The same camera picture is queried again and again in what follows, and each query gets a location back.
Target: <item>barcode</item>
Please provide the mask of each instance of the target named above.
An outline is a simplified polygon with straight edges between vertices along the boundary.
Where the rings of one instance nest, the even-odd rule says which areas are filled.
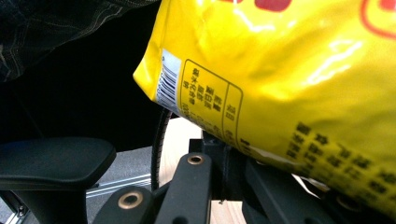
[[[181,60],[163,49],[163,69],[157,87],[157,103],[178,114],[177,81]]]

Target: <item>nutrition label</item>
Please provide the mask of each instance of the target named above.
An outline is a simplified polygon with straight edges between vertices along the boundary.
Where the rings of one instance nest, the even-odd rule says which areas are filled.
[[[237,86],[187,60],[179,94],[180,112],[187,119],[238,147],[237,126],[243,93]]]
[[[290,172],[314,177],[365,204],[392,204],[383,209],[395,214],[389,208],[396,206],[396,173],[356,150],[334,143],[328,135],[299,122],[284,156],[301,164],[287,167]]]

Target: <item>wooden floor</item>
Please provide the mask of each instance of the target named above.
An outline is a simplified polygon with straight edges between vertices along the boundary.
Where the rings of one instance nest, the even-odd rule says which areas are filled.
[[[179,159],[188,153],[189,140],[201,138],[201,129],[185,119],[172,119],[166,130],[160,169],[160,185],[172,179]],[[242,203],[212,202],[211,224],[245,224]]]

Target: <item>screw hole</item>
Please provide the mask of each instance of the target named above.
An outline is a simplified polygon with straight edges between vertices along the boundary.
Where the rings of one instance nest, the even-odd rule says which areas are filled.
[[[176,217],[172,224],[188,224],[189,221],[185,217]]]
[[[119,199],[119,207],[122,209],[132,209],[143,202],[143,194],[139,191],[131,191],[122,195]]]
[[[189,162],[189,164],[192,165],[199,165],[202,164],[204,162],[204,158],[202,156],[190,156],[187,161]]]

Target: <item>gray carpet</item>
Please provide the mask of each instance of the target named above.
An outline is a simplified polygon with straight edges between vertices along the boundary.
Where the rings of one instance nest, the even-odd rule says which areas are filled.
[[[141,175],[147,176],[150,170],[150,161],[151,147],[118,153],[117,158],[102,178],[99,179],[98,183],[107,183]],[[108,193],[87,199],[87,217],[89,223],[93,222],[97,212],[110,196],[111,193]],[[11,211],[0,199],[0,222],[6,223],[11,215]],[[38,224],[38,222],[34,216],[29,215],[23,221],[23,224]]]

